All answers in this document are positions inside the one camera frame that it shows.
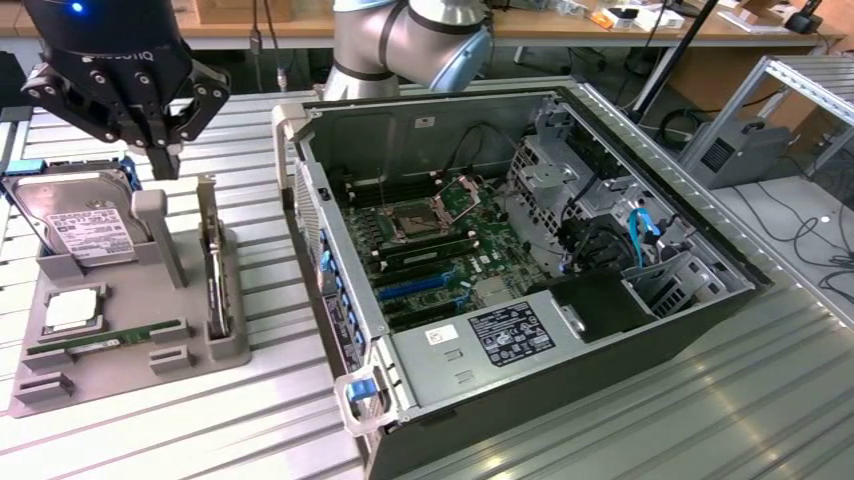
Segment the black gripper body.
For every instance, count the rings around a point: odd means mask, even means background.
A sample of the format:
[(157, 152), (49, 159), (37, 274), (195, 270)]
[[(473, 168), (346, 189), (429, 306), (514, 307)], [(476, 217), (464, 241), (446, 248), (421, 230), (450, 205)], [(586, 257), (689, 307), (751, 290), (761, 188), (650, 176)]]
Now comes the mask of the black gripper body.
[(42, 64), (63, 77), (75, 81), (94, 67), (125, 78), (138, 72), (151, 75), (165, 102), (169, 144), (167, 107), (193, 71), (173, 3), (26, 1), (23, 5), (43, 40)]

